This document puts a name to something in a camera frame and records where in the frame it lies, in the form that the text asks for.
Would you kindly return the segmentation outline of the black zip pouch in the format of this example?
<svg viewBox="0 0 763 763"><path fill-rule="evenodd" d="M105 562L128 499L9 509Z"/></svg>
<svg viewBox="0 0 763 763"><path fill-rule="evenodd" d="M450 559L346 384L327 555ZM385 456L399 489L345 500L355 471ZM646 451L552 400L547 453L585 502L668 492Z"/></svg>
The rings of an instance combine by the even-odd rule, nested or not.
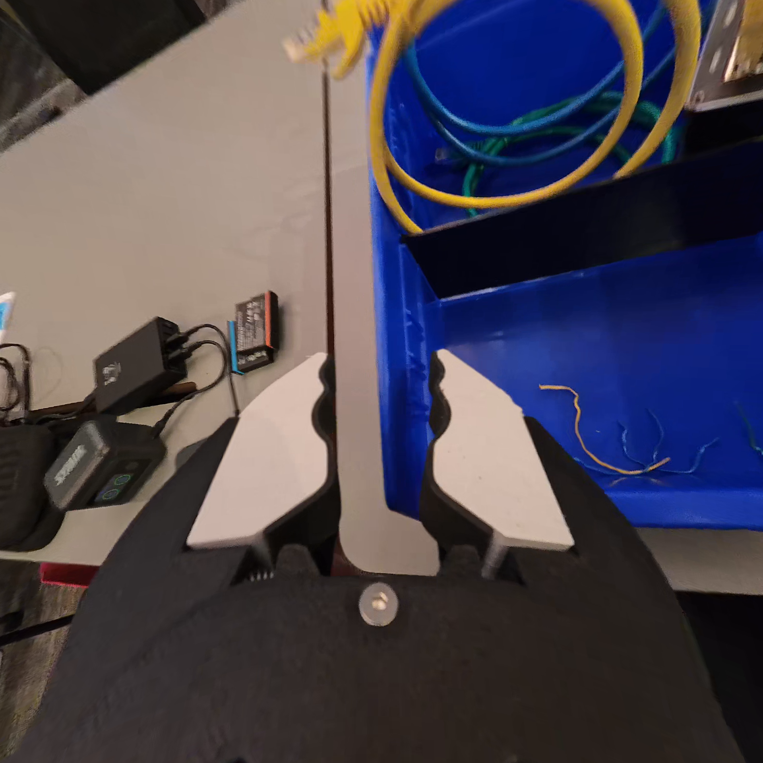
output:
<svg viewBox="0 0 763 763"><path fill-rule="evenodd" d="M30 552L47 546L64 514L43 484L57 455L54 435L43 426L1 430L1 550Z"/></svg>

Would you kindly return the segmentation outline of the blue plastic bin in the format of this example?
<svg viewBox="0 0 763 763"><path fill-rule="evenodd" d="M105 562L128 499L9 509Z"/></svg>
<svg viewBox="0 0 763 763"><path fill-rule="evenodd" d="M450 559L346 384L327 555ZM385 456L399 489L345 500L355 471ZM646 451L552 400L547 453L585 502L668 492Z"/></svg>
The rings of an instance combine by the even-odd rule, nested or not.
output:
<svg viewBox="0 0 763 763"><path fill-rule="evenodd" d="M463 118L496 124L590 88L622 56L583 2L457 2L416 41L430 87ZM463 221L396 183L422 228ZM380 427L387 505L418 518L431 396L430 355L448 349L505 390L573 457L567 385L588 446L631 468L617 422L649 456L682 468L715 437L701 473L656 480L592 474L636 527L761 531L761 233L497 289L437 298L372 186Z"/></svg>

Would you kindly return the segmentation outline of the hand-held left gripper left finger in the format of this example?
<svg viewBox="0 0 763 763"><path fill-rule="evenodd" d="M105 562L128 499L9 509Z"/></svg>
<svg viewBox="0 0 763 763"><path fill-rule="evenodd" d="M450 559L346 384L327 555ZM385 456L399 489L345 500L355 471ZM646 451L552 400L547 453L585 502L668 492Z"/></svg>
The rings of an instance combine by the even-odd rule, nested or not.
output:
<svg viewBox="0 0 763 763"><path fill-rule="evenodd" d="M274 570L283 548L306 548L330 575L341 497L335 363L318 352L240 414L186 539L191 550L246 547Z"/></svg>

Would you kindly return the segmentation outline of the black multiport charger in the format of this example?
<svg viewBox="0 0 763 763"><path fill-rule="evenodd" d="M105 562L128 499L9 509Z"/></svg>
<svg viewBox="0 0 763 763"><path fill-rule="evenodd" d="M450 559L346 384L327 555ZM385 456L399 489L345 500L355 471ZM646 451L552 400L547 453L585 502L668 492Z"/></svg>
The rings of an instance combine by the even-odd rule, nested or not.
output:
<svg viewBox="0 0 763 763"><path fill-rule="evenodd" d="M176 323L156 317L96 357L96 412L128 414L181 382L187 368L179 334Z"/></svg>

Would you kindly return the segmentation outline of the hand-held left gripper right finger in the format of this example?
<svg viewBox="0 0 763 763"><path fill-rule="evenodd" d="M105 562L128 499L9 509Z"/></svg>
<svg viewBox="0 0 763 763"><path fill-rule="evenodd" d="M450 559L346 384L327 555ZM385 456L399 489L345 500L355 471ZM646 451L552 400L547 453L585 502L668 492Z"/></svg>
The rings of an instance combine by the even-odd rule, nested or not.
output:
<svg viewBox="0 0 763 763"><path fill-rule="evenodd" d="M430 358L432 397L420 521L440 563L471 548L496 578L515 548L568 552L574 539L521 406L447 349Z"/></svg>

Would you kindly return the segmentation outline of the black bin divider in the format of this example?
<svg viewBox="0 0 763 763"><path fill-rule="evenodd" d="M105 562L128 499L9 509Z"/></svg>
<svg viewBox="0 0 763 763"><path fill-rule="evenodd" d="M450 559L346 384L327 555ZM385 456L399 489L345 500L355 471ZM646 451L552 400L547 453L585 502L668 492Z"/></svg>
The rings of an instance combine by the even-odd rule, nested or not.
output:
<svg viewBox="0 0 763 763"><path fill-rule="evenodd" d="M758 138L401 243L453 298L760 234L761 203Z"/></svg>

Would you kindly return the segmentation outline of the black battery with orange edge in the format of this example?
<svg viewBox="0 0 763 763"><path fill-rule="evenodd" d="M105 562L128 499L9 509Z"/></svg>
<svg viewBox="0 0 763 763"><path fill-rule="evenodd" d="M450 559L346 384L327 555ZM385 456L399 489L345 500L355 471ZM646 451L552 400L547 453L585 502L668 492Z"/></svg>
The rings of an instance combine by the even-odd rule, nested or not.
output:
<svg viewBox="0 0 763 763"><path fill-rule="evenodd" d="M238 352L280 350L279 297L265 291L235 304L234 337Z"/></svg>

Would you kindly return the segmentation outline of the black ethernet splitter box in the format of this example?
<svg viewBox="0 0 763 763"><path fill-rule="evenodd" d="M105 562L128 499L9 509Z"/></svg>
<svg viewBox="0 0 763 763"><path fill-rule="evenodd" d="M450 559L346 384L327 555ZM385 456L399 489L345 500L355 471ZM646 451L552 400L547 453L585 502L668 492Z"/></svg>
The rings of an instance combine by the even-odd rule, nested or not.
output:
<svg viewBox="0 0 763 763"><path fill-rule="evenodd" d="M717 2L684 111L683 158L761 137L761 1Z"/></svg>

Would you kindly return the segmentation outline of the black office chair backrest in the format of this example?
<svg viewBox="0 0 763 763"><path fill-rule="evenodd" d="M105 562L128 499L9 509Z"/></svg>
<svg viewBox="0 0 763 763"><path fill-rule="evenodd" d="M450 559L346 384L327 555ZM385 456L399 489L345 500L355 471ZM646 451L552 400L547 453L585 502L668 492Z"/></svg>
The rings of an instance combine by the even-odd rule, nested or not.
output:
<svg viewBox="0 0 763 763"><path fill-rule="evenodd" d="M93 95L205 24L195 1L10 1L41 49Z"/></svg>

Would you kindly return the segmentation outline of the black battery with blue edge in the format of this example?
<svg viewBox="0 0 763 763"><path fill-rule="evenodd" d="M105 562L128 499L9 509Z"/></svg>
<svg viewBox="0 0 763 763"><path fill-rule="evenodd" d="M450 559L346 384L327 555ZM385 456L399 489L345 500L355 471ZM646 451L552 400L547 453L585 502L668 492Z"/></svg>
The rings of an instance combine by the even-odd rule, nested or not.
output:
<svg viewBox="0 0 763 763"><path fill-rule="evenodd" d="M231 368L234 374L243 376L258 368L270 366L275 362L275 351L271 348L249 350L243 353L243 358L240 358L236 344L235 322L233 320L227 322L227 334L230 345Z"/></svg>

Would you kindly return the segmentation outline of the black device with round buttons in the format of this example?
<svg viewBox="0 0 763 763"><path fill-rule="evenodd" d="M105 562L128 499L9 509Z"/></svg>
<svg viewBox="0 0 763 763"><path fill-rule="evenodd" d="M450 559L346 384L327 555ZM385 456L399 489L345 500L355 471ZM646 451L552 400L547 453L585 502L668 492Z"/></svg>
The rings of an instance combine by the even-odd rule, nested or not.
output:
<svg viewBox="0 0 763 763"><path fill-rule="evenodd" d="M167 455L154 428L113 416L86 421L49 467L43 486L61 512L133 501Z"/></svg>

